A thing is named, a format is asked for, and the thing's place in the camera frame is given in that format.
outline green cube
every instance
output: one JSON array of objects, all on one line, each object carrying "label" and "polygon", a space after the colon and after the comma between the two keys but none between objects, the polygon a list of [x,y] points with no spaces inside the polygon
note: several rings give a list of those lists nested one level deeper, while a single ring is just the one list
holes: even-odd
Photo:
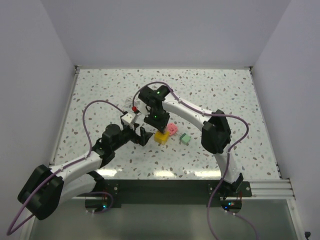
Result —
[{"label": "green cube", "polygon": [[184,133],[181,135],[180,137],[180,141],[183,143],[183,144],[187,144],[188,142],[190,142],[191,140],[191,136],[189,136],[188,134]]}]

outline gray floor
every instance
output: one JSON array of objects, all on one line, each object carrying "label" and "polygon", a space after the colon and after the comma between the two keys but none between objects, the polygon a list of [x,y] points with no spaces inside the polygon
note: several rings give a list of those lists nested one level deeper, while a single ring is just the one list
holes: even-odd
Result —
[{"label": "gray floor", "polygon": [[[248,200],[240,214],[256,226],[261,240],[297,240],[285,200]],[[241,219],[211,209],[221,240],[254,240]],[[207,240],[213,239],[202,205],[123,205],[103,214],[86,213],[83,200],[70,200],[50,217],[35,221],[32,240]]]}]

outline table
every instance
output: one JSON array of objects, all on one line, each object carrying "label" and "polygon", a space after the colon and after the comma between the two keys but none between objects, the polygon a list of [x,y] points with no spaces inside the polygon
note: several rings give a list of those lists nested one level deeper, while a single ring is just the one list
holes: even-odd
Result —
[{"label": "table", "polygon": [[[82,111],[93,100],[108,100],[122,109],[130,109],[130,99],[142,86],[164,81],[182,98],[206,109],[220,109],[245,119],[249,135],[233,150],[237,167],[249,180],[278,180],[272,145],[248,69],[81,69],[72,94],[65,125],[53,160],[59,165],[84,154],[89,147],[82,126]],[[155,133],[156,130],[140,124]],[[231,142],[245,132],[242,122],[229,118]],[[86,113],[92,142],[101,137],[106,126],[120,125],[120,112],[105,103],[95,103]],[[220,179],[213,155],[201,145],[201,132],[184,119],[170,114],[169,123],[178,133],[165,145],[149,140],[144,147],[132,142],[118,149],[115,158],[98,172],[106,179]],[[192,137],[188,145],[179,137]]]}]

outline yellow block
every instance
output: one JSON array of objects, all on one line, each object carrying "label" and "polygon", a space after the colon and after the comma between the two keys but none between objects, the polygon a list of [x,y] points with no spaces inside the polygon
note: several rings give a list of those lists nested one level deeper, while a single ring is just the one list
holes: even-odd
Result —
[{"label": "yellow block", "polygon": [[169,138],[169,135],[170,135],[170,133],[168,131],[166,131],[164,134],[162,134],[160,131],[156,131],[156,133],[154,135],[154,140],[157,143],[165,145],[168,138]]}]

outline white wall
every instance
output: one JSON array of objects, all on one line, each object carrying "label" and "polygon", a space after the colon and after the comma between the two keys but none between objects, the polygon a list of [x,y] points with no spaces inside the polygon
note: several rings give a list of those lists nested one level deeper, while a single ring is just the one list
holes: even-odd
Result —
[{"label": "white wall", "polygon": [[40,0],[0,1],[0,33],[0,239],[7,239],[18,193],[49,163],[74,67]]},{"label": "white wall", "polygon": [[292,0],[253,68],[275,155],[320,239],[320,1]]},{"label": "white wall", "polygon": [[290,0],[42,0],[75,65],[248,67]]}]

